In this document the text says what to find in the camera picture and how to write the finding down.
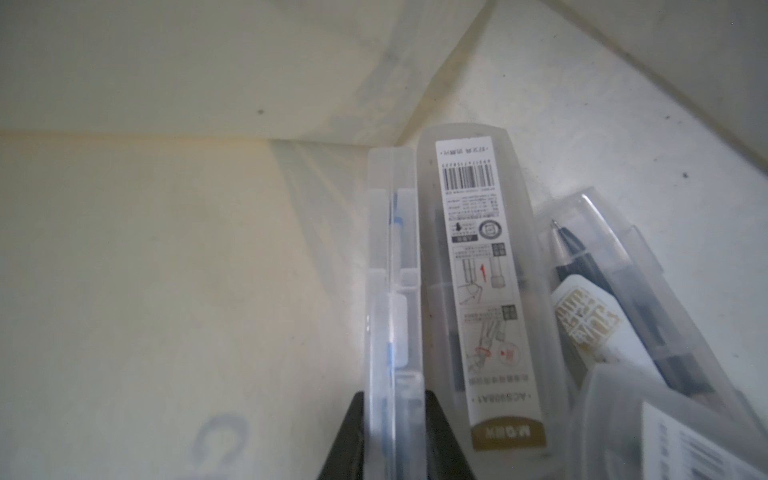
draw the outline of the barcode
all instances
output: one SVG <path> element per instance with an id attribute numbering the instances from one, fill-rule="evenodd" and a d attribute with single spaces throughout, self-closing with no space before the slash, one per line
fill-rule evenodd
<path id="1" fill-rule="evenodd" d="M 690 480 L 726 480 L 723 456 L 695 438 L 682 435 Z"/>
<path id="2" fill-rule="evenodd" d="M 446 190 L 493 187 L 491 165 L 469 165 L 467 167 L 446 167 L 442 169 Z"/>

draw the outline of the white surface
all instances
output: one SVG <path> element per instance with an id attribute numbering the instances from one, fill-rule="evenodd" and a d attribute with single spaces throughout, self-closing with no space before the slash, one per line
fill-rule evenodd
<path id="1" fill-rule="evenodd" d="M 457 121 L 509 131 L 534 208 L 594 185 L 637 225 L 731 381 L 768 422 L 765 174 L 540 2 L 480 14 L 400 143 L 415 146 L 424 126 Z"/>
<path id="2" fill-rule="evenodd" d="M 0 136 L 0 478 L 313 478 L 362 388 L 366 153 Z"/>
<path id="3" fill-rule="evenodd" d="M 768 158 L 768 3 L 561 1 Z"/>
<path id="4" fill-rule="evenodd" d="M 484 0 L 0 5 L 0 128 L 391 145 Z"/>

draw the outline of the white wall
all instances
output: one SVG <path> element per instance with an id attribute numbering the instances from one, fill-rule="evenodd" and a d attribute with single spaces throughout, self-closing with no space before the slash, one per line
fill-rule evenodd
<path id="1" fill-rule="evenodd" d="M 392 144 L 484 0 L 0 4 L 0 129 Z"/>
<path id="2" fill-rule="evenodd" d="M 768 160 L 768 2 L 560 1 Z"/>

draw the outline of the black plastic part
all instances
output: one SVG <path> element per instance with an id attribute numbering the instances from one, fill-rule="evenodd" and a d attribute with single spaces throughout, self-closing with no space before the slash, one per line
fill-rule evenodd
<path id="1" fill-rule="evenodd" d="M 427 478 L 475 480 L 435 393 L 426 392 Z"/>
<path id="2" fill-rule="evenodd" d="M 317 480 L 362 480 L 365 432 L 362 392 L 352 397 Z"/>
<path id="3" fill-rule="evenodd" d="M 365 433 L 362 395 L 362 392 L 357 392 L 353 396 L 317 480 L 363 480 Z M 427 390 L 425 399 L 427 478 L 429 480 L 475 480 L 437 396 Z"/>

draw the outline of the product label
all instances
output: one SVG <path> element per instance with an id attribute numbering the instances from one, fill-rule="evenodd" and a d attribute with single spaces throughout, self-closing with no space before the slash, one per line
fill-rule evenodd
<path id="1" fill-rule="evenodd" d="M 741 458 L 643 403 L 643 480 L 768 480 Z"/>
<path id="2" fill-rule="evenodd" d="M 570 275 L 552 293 L 552 301 L 554 315 L 587 369 L 595 363 L 623 363 L 664 383 L 613 295 L 581 275 Z M 577 385 L 582 380 L 574 379 Z"/>
<path id="3" fill-rule="evenodd" d="M 546 446 L 490 137 L 436 142 L 475 450 Z"/>

